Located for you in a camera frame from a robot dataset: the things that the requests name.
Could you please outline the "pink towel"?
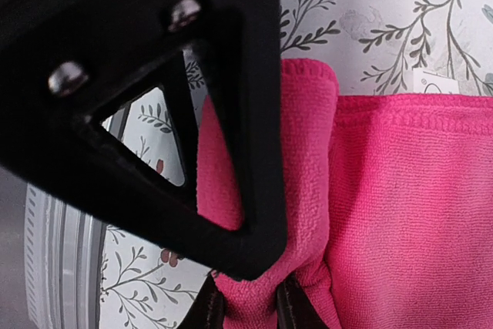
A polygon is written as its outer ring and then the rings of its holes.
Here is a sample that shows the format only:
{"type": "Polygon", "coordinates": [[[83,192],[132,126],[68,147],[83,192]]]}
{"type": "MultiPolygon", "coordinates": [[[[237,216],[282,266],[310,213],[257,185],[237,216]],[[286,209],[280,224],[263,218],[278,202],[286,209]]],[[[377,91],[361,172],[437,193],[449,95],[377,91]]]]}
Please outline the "pink towel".
{"type": "Polygon", "coordinates": [[[330,328],[492,326],[492,101],[340,96],[326,64],[281,67],[288,242],[260,278],[219,275],[226,328],[275,328],[294,274],[330,328]]]}

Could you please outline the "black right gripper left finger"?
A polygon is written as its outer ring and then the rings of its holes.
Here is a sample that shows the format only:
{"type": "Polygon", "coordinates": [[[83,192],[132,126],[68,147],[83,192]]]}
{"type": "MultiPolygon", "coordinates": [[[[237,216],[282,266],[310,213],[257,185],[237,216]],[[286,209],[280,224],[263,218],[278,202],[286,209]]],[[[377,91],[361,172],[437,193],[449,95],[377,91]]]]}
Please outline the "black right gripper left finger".
{"type": "Polygon", "coordinates": [[[225,300],[212,277],[203,286],[188,310],[180,329],[223,329],[225,300]]]}

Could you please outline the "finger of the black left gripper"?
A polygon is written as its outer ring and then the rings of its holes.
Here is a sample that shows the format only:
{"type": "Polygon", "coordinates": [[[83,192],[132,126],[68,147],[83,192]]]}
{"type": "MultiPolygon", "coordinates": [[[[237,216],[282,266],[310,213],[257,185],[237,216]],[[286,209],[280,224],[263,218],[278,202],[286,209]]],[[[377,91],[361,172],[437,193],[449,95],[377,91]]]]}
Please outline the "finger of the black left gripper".
{"type": "Polygon", "coordinates": [[[1,0],[1,165],[94,217],[255,280],[287,245],[280,0],[1,0]],[[196,213],[192,48],[240,188],[243,223],[196,213]],[[185,169],[176,186],[102,122],[160,87],[185,169]]]}

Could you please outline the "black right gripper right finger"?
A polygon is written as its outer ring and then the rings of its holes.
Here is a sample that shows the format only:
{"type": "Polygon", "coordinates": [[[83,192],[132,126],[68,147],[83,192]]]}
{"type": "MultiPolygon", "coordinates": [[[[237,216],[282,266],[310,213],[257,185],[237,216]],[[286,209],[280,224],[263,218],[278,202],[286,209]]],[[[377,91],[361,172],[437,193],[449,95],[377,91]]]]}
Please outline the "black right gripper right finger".
{"type": "Polygon", "coordinates": [[[279,329],[327,329],[294,274],[276,290],[279,329]]]}

